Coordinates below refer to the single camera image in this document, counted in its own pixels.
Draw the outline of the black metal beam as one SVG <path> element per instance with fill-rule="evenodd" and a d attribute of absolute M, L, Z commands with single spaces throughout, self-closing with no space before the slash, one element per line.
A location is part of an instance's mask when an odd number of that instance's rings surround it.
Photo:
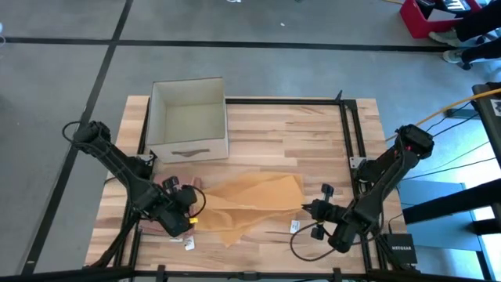
<path fill-rule="evenodd" d="M 413 224 L 487 207 L 494 203 L 501 204 L 501 179 L 414 205 L 404 209 L 402 214 L 406 223 Z"/>

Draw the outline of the grey power strip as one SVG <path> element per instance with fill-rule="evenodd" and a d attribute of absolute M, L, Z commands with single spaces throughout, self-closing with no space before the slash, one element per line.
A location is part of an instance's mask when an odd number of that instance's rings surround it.
<path fill-rule="evenodd" d="M 456 119 L 478 119 L 478 112 L 475 109 L 449 109 L 445 112 L 445 116 Z"/>

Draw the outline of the red plastic bin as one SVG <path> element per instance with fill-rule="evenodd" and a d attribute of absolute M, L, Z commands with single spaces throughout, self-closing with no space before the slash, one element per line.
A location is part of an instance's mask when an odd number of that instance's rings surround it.
<path fill-rule="evenodd" d="M 413 38 L 426 38 L 432 31 L 443 32 L 458 24 L 465 16 L 476 13 L 482 6 L 477 0 L 466 0 L 471 11 L 449 13 L 418 5 L 415 0 L 404 0 L 399 10 L 400 16 Z"/>

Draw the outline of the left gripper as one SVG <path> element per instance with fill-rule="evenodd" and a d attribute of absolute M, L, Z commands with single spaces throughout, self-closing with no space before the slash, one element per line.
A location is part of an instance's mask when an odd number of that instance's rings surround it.
<path fill-rule="evenodd" d="M 190 208 L 197 202 L 195 187 L 181 184 L 177 176 L 165 179 L 162 187 L 156 220 L 171 237 L 178 237 L 192 227 L 189 218 Z"/>

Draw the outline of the black table frame rails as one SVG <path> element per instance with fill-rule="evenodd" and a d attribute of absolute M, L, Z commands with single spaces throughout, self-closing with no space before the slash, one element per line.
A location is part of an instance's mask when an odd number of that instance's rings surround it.
<path fill-rule="evenodd" d="M 335 189 L 336 204 L 353 198 L 349 159 L 377 157 L 385 151 L 383 129 L 374 99 L 230 98 L 227 101 L 229 152 L 225 160 L 156 163 L 156 172 L 180 172 L 201 178 L 205 186 L 249 172 L 285 172 L 302 176 L 308 200 L 320 187 Z M 374 244 L 333 253 L 307 232 L 290 234 L 291 220 L 266 219 L 226 247 L 219 235 L 196 231 L 195 248 L 168 237 L 132 231 L 120 246 L 118 266 L 137 270 L 187 272 L 342 273 L 378 269 L 384 253 Z"/>

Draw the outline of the person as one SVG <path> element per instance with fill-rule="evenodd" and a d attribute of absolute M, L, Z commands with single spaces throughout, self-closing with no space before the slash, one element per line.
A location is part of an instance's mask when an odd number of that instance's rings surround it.
<path fill-rule="evenodd" d="M 476 13 L 463 18 L 456 26 L 443 32 L 430 32 L 428 37 L 436 42 L 456 47 L 443 52 L 442 58 L 448 63 L 471 63 L 477 60 L 501 58 L 501 36 L 494 41 L 475 47 L 461 49 L 460 46 L 481 35 L 501 28 L 501 0 L 491 0 Z"/>

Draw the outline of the black keyboard device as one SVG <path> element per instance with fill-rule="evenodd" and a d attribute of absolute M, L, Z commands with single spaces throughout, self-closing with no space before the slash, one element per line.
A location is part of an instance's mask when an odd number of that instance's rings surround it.
<path fill-rule="evenodd" d="M 466 0 L 415 0 L 422 7 L 438 9 L 449 13 L 466 13 L 471 6 Z"/>

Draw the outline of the yellow towel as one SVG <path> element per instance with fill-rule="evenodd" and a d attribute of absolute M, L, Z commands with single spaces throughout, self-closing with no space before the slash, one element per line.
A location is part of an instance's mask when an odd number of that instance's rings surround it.
<path fill-rule="evenodd" d="M 217 233 L 229 247 L 266 219 L 291 220 L 305 202 L 301 175 L 250 172 L 203 189 L 196 231 Z"/>

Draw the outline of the black Netgear switch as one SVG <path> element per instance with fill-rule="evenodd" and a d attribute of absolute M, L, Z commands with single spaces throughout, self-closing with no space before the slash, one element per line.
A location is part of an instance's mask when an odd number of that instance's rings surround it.
<path fill-rule="evenodd" d="M 391 255 L 400 264 L 417 264 L 416 249 L 413 237 L 408 233 L 385 234 L 385 240 L 390 248 Z"/>

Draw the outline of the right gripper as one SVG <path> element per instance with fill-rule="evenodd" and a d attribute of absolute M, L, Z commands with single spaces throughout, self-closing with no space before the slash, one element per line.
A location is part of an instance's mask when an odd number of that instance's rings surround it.
<path fill-rule="evenodd" d="M 333 234 L 330 235 L 331 240 L 341 240 L 343 238 L 344 226 L 341 225 L 342 216 L 347 211 L 339 205 L 331 204 L 329 199 L 333 196 L 334 188 L 327 183 L 322 184 L 321 192 L 323 193 L 323 199 L 315 199 L 309 204 L 303 204 L 302 208 L 305 209 L 315 221 L 316 224 L 312 228 L 311 237 L 316 240 L 322 240 L 327 234 L 325 228 L 318 224 L 318 222 L 331 222 L 338 224 L 338 227 L 334 230 Z"/>

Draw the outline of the black rig crossbar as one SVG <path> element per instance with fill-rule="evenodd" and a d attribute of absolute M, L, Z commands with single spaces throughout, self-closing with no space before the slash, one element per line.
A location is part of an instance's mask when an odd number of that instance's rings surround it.
<path fill-rule="evenodd" d="M 170 278 L 207 278 L 207 279 L 237 279 L 255 282 L 263 279 L 288 280 L 357 280 L 363 282 L 495 282 L 462 277 L 447 277 L 433 274 L 422 274 L 417 271 L 393 271 L 371 269 L 368 273 L 342 273 L 334 268 L 328 273 L 261 273 L 244 272 L 187 272 L 167 271 L 165 266 L 156 270 L 136 270 L 130 266 L 110 268 L 84 268 L 47 273 L 32 273 L 0 277 L 0 282 L 109 282 L 132 279 L 136 277 L 153 277 L 156 282 L 167 282 Z"/>

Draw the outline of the blue-grey panel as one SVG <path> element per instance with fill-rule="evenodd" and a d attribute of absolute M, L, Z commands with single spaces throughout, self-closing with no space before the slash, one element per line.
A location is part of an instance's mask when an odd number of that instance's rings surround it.
<path fill-rule="evenodd" d="M 398 188 L 403 209 L 466 189 L 462 183 L 424 180 L 402 181 Z M 474 216 L 470 211 L 415 223 L 409 223 L 409 220 L 404 218 L 406 230 L 412 234 L 416 246 L 480 251 L 478 236 L 468 229 L 473 220 Z"/>

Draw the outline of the black desk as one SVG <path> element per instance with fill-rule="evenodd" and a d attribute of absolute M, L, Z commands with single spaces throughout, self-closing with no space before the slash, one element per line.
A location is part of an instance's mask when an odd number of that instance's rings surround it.
<path fill-rule="evenodd" d="M 497 90 L 490 96 L 474 100 L 474 109 L 479 113 L 488 140 L 501 168 L 501 82 L 488 82 L 472 87 L 475 95 Z"/>

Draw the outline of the beige fabric storage box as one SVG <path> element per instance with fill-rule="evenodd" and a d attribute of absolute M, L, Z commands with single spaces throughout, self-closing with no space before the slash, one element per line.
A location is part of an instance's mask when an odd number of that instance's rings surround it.
<path fill-rule="evenodd" d="M 229 137 L 223 79 L 155 81 L 146 145 L 165 164 L 226 159 Z"/>

